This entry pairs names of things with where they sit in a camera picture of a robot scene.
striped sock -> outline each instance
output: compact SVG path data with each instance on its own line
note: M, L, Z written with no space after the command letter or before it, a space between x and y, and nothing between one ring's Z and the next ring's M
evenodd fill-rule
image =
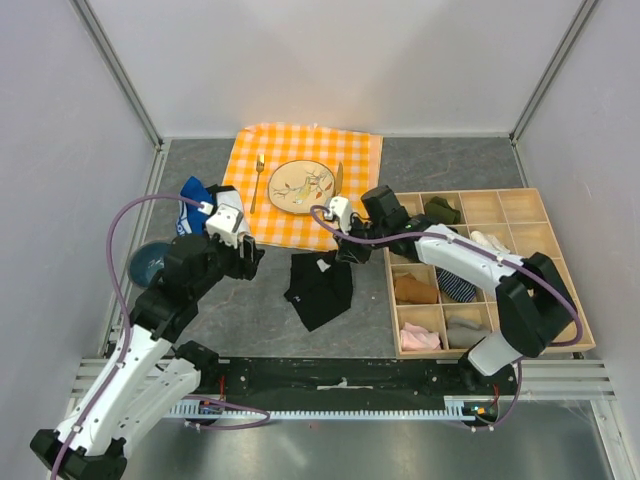
M436 267L436 278L440 290L456 302L469 303L476 298L476 287L453 273Z

knife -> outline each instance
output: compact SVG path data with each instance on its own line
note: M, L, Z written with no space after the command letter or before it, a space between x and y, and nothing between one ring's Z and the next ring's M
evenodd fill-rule
M338 165L338 174L336 175L336 188L334 190L333 196L340 195L340 190L342 190L342 162Z

blue bowl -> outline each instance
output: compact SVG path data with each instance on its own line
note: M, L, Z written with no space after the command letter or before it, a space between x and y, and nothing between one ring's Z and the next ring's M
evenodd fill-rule
M148 288L156 272L164 268L170 246L167 242L151 242L138 248L129 259L129 279L140 288Z

decorated plate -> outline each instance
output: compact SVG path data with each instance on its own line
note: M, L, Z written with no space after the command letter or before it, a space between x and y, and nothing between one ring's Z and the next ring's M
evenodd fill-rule
M333 173L321 163L294 160L278 167L269 179L269 201L280 210L308 214L333 196Z

gray tabletop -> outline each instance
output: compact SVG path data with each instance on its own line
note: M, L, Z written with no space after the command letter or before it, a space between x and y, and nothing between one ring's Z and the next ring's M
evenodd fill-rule
M171 144L159 192L178 193L194 175L221 183L232 139ZM388 138L380 184L396 192L521 187L506 138ZM175 236L178 207L157 202L146 240ZM379 357L395 355L384 261L374 252L353 267L354 295L346 313L309 333L284 299L295 249L266 247L256 277L224 279L199 304L200 314L180 341L195 340L225 356Z

